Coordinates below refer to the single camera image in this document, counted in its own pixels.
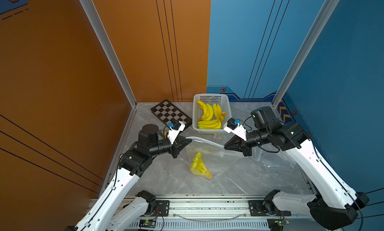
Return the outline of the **small yellow banana bunch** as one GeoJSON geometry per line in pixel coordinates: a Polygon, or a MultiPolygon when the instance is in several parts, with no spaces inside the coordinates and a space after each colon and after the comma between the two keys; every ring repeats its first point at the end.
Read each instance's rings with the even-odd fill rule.
{"type": "Polygon", "coordinates": [[[202,153],[197,153],[192,160],[192,163],[190,165],[190,171],[192,174],[196,176],[202,176],[207,179],[211,179],[213,176],[206,168],[203,159],[202,159],[202,153]]]}

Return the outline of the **clear zip bag white seal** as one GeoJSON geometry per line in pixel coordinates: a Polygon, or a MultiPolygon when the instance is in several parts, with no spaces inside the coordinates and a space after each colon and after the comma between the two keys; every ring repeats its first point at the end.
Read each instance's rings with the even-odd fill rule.
{"type": "Polygon", "coordinates": [[[193,140],[188,146],[186,146],[189,158],[189,170],[195,155],[197,153],[202,153],[203,162],[213,176],[210,180],[224,175],[239,159],[243,157],[243,154],[225,150],[223,145],[215,142],[199,137],[188,138],[193,140]]]}

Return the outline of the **yellow green banana bunch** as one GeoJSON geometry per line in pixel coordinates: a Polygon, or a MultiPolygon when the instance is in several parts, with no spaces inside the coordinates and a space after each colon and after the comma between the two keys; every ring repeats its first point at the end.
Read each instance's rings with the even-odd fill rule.
{"type": "Polygon", "coordinates": [[[223,122],[227,114],[222,111],[221,106],[218,104],[213,104],[213,111],[215,119],[223,122]]]}

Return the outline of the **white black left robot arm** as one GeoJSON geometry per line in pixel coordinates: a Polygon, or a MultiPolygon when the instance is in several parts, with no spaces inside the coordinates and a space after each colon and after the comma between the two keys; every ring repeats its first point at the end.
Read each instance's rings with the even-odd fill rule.
{"type": "Polygon", "coordinates": [[[168,127],[166,135],[156,125],[142,127],[138,140],[122,155],[113,179],[100,198],[75,226],[66,227],[67,231],[123,231],[140,216],[153,213],[156,197],[147,191],[139,192],[126,208],[116,211],[155,157],[170,154],[177,158],[192,142],[179,135],[186,127],[183,122],[173,121],[168,127]]]}

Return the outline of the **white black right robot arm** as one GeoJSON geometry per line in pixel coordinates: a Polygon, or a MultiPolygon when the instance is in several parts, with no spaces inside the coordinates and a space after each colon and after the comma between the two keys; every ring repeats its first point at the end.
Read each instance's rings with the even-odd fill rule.
{"type": "Polygon", "coordinates": [[[224,130],[234,136],[224,145],[225,150],[252,154],[254,147],[271,144],[293,159],[317,188],[309,196],[288,194],[280,190],[269,192],[264,198],[270,216],[294,212],[311,216],[319,225],[334,231],[351,225],[362,217],[362,209],[369,202],[363,192],[356,192],[335,172],[315,147],[310,135],[296,122],[283,123],[272,107],[251,112],[256,130],[248,132],[239,120],[229,119],[224,130]]]}

